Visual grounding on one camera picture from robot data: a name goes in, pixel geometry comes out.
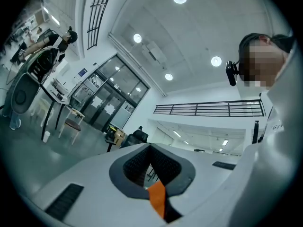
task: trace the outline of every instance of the ear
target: ear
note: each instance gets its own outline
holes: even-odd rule
[[[270,38],[268,38],[268,37],[265,36],[265,35],[260,35],[260,36],[259,36],[259,40],[260,40],[260,41],[263,41],[263,42],[266,43],[266,44],[271,44]]]

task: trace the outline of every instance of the box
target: box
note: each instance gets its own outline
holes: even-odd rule
[[[116,146],[121,146],[124,137],[125,137],[125,133],[122,130],[117,129],[117,131],[115,132],[115,139],[114,139],[114,143],[116,144]]]

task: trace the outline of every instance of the black shirt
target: black shirt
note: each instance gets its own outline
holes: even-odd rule
[[[49,42],[45,44],[45,47],[54,45],[56,43],[57,39],[59,38],[59,35],[53,34],[53,35],[48,36],[48,38],[49,38]],[[65,51],[67,49],[67,47],[68,47],[68,44],[64,40],[62,40],[61,43],[58,45],[60,52]],[[64,57],[65,57],[65,54],[60,55],[59,62],[61,62]]]

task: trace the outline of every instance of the white cup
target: white cup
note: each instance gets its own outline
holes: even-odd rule
[[[44,137],[43,137],[43,142],[44,142],[44,143],[47,142],[48,137],[49,137],[50,135],[51,135],[51,134],[50,134],[50,132],[48,132],[48,131],[44,133]]]

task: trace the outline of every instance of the air conditioner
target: air conditioner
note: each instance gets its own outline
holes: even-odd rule
[[[142,54],[153,66],[160,66],[167,60],[166,56],[154,41],[148,45],[142,45]]]

